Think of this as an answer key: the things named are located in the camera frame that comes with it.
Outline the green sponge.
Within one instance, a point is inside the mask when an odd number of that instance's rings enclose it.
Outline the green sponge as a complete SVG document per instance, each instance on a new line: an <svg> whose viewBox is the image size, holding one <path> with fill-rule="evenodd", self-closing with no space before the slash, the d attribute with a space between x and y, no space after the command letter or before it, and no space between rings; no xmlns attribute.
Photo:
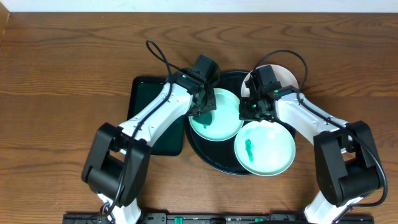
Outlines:
<svg viewBox="0 0 398 224"><path fill-rule="evenodd" d="M213 116L211 113L202 113L199 116L194 116L193 120L197 123L200 123L202 125L210 125L213 121Z"/></svg>

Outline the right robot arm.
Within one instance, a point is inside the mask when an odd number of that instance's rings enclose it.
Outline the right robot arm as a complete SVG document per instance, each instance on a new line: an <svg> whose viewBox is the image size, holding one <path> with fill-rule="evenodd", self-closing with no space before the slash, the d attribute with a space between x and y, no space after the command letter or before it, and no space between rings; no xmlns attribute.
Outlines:
<svg viewBox="0 0 398 224"><path fill-rule="evenodd" d="M249 123L287 124L314 146L320 191L305 207L307 222L339 223L353 207L363 207L360 201L378 189L383 189L381 198L367 207L385 201L386 173L365 122L338 119L308 101L296 87L279 84L243 84L239 117Z"/></svg>

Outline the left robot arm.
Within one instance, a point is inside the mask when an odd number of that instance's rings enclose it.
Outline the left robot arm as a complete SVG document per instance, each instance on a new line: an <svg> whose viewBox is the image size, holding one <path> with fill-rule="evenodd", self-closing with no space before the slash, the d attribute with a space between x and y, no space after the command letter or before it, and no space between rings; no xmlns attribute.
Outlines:
<svg viewBox="0 0 398 224"><path fill-rule="evenodd" d="M152 146L179 117L215 109L213 76L176 72L160 93L131 119L97 130L81 179L103 201L99 221L137 223Z"/></svg>

